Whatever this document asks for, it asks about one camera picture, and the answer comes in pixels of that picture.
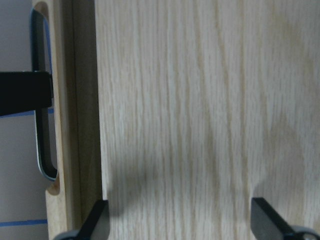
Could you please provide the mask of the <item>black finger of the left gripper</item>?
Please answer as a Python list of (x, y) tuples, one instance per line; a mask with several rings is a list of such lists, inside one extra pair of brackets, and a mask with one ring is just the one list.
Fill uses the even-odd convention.
[(0, 73), (0, 115), (12, 115), (53, 105), (52, 75), (45, 71)]

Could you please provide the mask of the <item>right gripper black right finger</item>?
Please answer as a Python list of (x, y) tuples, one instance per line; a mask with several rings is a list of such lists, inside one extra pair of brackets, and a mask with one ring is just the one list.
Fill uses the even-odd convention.
[(263, 198), (251, 199), (250, 229), (257, 240), (318, 240), (320, 234), (303, 226), (288, 224)]

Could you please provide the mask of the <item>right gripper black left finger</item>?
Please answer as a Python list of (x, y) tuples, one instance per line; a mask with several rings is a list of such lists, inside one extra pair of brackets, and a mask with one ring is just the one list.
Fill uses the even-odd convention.
[(98, 200), (78, 230), (58, 234), (54, 240), (108, 240), (111, 231), (109, 201)]

